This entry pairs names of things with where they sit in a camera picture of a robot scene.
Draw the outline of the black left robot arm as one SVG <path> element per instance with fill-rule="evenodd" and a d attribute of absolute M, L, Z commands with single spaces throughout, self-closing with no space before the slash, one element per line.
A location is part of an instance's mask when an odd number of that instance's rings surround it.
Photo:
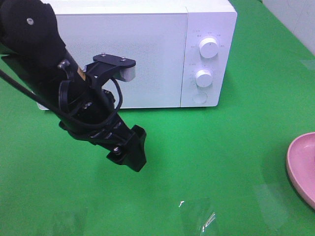
<path fill-rule="evenodd" d="M 1 78 L 52 111 L 70 136 L 109 150 L 109 160 L 136 172 L 146 164 L 146 131 L 127 127 L 118 115 L 122 97 L 103 88 L 132 80 L 134 60 L 102 54 L 82 70 L 59 35 L 51 5 L 39 0 L 1 1 L 0 52 L 20 82 L 4 72 Z"/>

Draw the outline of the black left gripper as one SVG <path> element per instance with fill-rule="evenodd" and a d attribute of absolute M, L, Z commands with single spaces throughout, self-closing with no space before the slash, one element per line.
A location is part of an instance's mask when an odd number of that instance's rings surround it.
<path fill-rule="evenodd" d="M 117 107 L 110 91 L 103 89 L 99 94 L 92 92 L 82 97 L 83 101 L 67 114 L 68 117 L 61 117 L 59 126 L 76 140 L 104 148 L 117 147 L 118 151 L 109 152 L 107 158 L 115 164 L 125 165 L 139 172 L 147 162 L 144 149 L 147 134 L 138 125 L 130 130 L 118 115 L 123 97 L 119 88 L 117 91 Z"/>

